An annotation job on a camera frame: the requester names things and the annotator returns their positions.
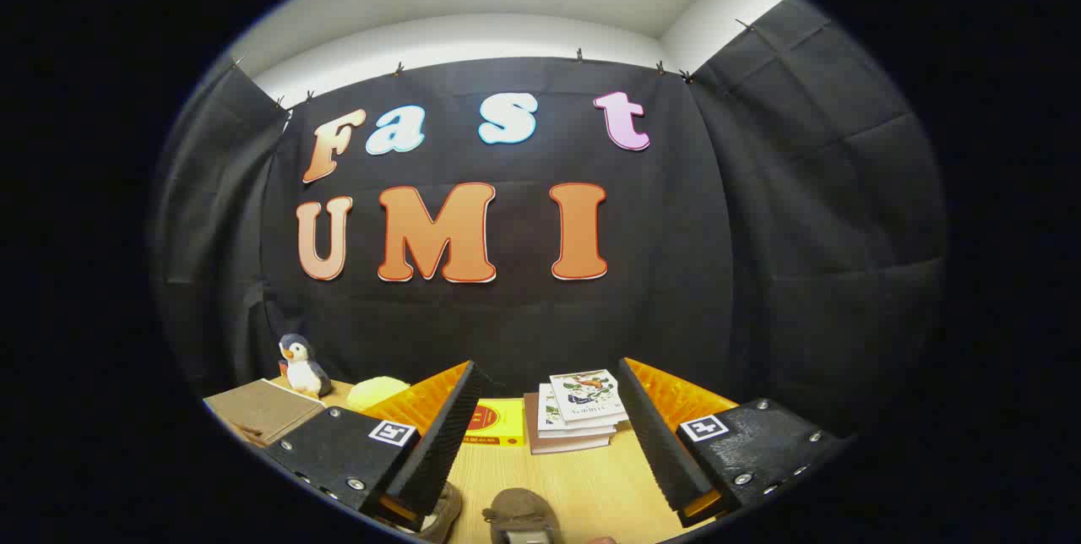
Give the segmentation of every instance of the white wall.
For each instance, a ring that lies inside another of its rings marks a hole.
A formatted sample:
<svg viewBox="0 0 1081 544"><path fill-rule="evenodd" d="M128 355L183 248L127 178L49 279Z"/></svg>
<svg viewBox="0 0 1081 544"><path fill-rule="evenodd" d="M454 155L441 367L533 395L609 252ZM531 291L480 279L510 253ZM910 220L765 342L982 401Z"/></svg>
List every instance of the white wall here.
<svg viewBox="0 0 1081 544"><path fill-rule="evenodd" d="M672 69L694 71L782 0L697 0L660 36Z"/></svg>
<svg viewBox="0 0 1081 544"><path fill-rule="evenodd" d="M464 13L401 22L356 32L276 64L254 78L275 101L289 108L363 79L392 74L398 63L409 69L457 59L506 56L563 56L577 49L587 59L653 67L665 58L658 40L638 32L571 21L568 17L520 13Z"/></svg>
<svg viewBox="0 0 1081 544"><path fill-rule="evenodd" d="M587 59L695 71L743 31L735 22L757 21L782 0L697 0L664 32L660 40L568 17L521 13L464 13L425 17L356 32L320 44L276 64L254 78L271 98L289 108L364 79L386 76L401 62L409 69L459 59L506 56L573 58L578 48Z"/></svg>

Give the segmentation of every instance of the stack of books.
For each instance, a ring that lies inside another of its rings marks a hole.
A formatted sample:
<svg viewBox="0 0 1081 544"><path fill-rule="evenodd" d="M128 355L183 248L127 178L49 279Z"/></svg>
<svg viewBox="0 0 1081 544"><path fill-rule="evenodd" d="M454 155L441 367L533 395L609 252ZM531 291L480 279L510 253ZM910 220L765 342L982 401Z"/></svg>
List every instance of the stack of books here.
<svg viewBox="0 0 1081 544"><path fill-rule="evenodd" d="M524 397L530 452L605 447L627 420L615 377L606 370L552 375Z"/></svg>

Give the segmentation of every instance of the red label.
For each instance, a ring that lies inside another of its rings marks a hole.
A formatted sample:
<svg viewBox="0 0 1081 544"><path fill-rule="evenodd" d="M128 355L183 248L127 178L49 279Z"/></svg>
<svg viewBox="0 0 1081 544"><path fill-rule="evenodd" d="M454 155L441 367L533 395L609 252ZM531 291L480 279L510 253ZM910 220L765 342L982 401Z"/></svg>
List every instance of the red label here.
<svg viewBox="0 0 1081 544"><path fill-rule="evenodd" d="M499 414L491 407L478 404L473 417L469 421L467 430L482 430L499 420Z"/></svg>

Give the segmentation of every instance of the letter m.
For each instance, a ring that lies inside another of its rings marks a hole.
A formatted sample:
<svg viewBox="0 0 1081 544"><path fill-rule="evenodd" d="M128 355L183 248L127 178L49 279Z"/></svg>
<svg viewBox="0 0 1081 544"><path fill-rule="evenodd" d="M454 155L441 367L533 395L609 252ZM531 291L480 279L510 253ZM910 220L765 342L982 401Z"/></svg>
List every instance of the letter m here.
<svg viewBox="0 0 1081 544"><path fill-rule="evenodd" d="M495 188L486 183L463 183L451 190L435 221L414 187L392 187L379 195L387 210L387 243L379 279L406 282L413 267L405 263L409 250L425 280L450 247L443 278L449 282L491 282L495 267L488 262L485 220Z"/></svg>

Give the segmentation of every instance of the light blue letter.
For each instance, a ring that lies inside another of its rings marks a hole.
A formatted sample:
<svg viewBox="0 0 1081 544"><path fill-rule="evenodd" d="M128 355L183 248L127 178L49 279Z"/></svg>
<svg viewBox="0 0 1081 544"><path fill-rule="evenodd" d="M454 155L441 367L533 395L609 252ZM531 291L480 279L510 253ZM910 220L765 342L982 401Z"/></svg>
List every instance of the light blue letter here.
<svg viewBox="0 0 1081 544"><path fill-rule="evenodd" d="M421 124L424 121L424 109L416 105L399 106L390 109L375 121L378 130L368 137L365 148L372 156L382 156L393 148L395 151L412 151L424 135Z"/></svg>
<svg viewBox="0 0 1081 544"><path fill-rule="evenodd" d="M536 110L537 98L533 94L492 94L480 105L480 117L488 120L477 129L480 140L490 145L525 141L537 128L533 117Z"/></svg>

